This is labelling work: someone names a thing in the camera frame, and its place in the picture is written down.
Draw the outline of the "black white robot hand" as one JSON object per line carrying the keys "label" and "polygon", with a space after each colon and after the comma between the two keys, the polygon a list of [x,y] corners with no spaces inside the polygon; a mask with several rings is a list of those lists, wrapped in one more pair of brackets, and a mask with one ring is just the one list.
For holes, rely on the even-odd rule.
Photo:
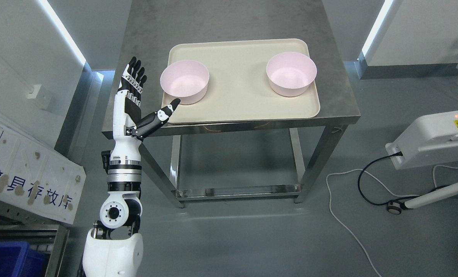
{"label": "black white robot hand", "polygon": [[141,60],[135,56],[127,63],[113,104],[113,138],[135,137],[143,141],[164,126],[181,103],[175,98],[169,105],[142,117],[141,98],[147,80]]}

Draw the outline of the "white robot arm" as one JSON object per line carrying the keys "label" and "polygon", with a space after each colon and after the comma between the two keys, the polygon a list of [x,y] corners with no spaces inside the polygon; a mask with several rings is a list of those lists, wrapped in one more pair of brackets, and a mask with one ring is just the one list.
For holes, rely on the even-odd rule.
{"label": "white robot arm", "polygon": [[143,237],[138,232],[142,215],[140,141],[129,136],[114,140],[105,163],[108,198],[87,234],[83,277],[135,277],[143,258]]}

